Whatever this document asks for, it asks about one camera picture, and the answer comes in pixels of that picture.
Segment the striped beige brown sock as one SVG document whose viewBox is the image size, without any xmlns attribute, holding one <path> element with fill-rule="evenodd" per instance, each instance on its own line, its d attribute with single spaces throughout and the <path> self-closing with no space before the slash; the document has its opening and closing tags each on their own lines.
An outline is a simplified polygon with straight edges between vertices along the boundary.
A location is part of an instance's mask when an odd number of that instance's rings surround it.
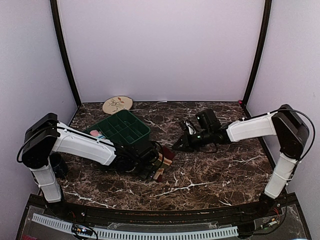
<svg viewBox="0 0 320 240">
<path fill-rule="evenodd" d="M 168 168 L 175 158 L 176 154 L 173 153 L 169 148 L 166 146 L 163 147 L 164 154 L 161 152 L 158 153 L 158 159 L 153 163 L 153 166 L 156 169 L 156 172 L 153 174 L 153 180 L 157 183 L 162 182 L 163 173 L 166 168 Z"/>
</svg>

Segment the green plastic divider tray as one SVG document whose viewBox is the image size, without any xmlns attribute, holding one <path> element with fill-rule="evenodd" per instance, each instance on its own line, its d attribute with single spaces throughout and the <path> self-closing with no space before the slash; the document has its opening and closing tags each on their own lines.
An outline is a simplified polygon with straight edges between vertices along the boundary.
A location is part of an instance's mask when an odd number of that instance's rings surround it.
<svg viewBox="0 0 320 240">
<path fill-rule="evenodd" d="M 121 110 L 85 129 L 97 130 L 113 143 L 130 145 L 136 148 L 152 148 L 150 128 L 128 110 Z"/>
</svg>

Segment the pink sock with green patches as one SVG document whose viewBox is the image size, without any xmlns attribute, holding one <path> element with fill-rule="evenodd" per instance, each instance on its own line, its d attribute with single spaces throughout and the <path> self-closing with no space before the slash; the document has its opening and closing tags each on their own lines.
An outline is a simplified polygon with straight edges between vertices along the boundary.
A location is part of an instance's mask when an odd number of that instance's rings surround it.
<svg viewBox="0 0 320 240">
<path fill-rule="evenodd" d="M 94 129 L 94 130 L 91 130 L 90 132 L 90 135 L 97 138 L 97 139 L 102 139 L 102 140 L 105 140 L 106 137 L 98 130 Z"/>
</svg>

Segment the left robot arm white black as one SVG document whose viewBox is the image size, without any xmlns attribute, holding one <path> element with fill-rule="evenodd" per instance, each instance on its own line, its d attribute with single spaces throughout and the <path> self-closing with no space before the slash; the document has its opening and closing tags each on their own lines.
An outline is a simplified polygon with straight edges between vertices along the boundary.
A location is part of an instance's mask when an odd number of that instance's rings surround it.
<svg viewBox="0 0 320 240">
<path fill-rule="evenodd" d="M 75 130 L 48 113 L 25 132 L 16 160 L 33 174 L 51 210 L 67 218 L 70 206 L 63 199 L 50 162 L 53 153 L 89 159 L 118 172 L 155 178 L 165 161 L 164 149 L 150 140 L 150 128 L 128 110 L 121 110 L 87 128 Z"/>
</svg>

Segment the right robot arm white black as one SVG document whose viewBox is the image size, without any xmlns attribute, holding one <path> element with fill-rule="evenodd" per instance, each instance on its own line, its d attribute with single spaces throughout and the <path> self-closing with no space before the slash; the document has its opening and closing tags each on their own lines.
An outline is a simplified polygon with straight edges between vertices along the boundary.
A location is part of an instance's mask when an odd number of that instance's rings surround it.
<svg viewBox="0 0 320 240">
<path fill-rule="evenodd" d="M 273 200 L 291 181 L 298 164 L 311 150 L 306 144 L 309 137 L 316 136 L 316 129 L 308 128 L 301 118 L 305 116 L 303 112 L 283 104 L 276 110 L 223 125 L 209 108 L 196 114 L 201 131 L 188 120 L 180 122 L 183 134 L 172 149 L 192 153 L 210 144 L 226 145 L 247 139 L 276 136 L 280 145 L 279 159 L 261 195 L 265 198 L 255 205 L 255 213 L 266 217 L 275 208 Z"/>
</svg>

